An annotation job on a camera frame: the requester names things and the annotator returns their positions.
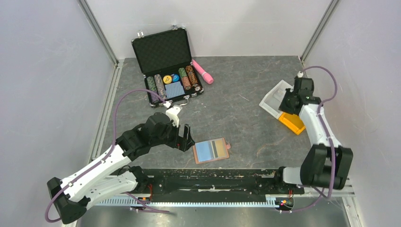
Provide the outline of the brown leather card holder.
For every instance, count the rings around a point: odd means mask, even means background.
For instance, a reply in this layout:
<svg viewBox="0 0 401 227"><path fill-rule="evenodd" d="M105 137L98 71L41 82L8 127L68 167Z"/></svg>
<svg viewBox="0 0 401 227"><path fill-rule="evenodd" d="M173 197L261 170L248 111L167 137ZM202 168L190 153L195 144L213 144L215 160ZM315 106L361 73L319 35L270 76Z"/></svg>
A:
<svg viewBox="0 0 401 227"><path fill-rule="evenodd" d="M229 158L231 145L225 138L197 142L192 147L196 164Z"/></svg>

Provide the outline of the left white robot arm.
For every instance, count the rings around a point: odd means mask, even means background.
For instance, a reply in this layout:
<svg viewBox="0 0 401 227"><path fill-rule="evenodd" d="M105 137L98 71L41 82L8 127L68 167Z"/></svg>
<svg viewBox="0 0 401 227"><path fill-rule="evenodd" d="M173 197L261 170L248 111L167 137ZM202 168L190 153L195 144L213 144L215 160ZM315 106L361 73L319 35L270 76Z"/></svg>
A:
<svg viewBox="0 0 401 227"><path fill-rule="evenodd" d="M183 136L179 136L179 131L176 115L157 112L145 123L125 131L105 153L81 170L63 179L50 179L47 187L52 200L45 211L46 221L70 224L100 201L120 193L144 192L149 178L139 166L130 167L113 179L107 177L147 154L152 147L166 145L187 151L195 144L191 128L185 124Z"/></svg>

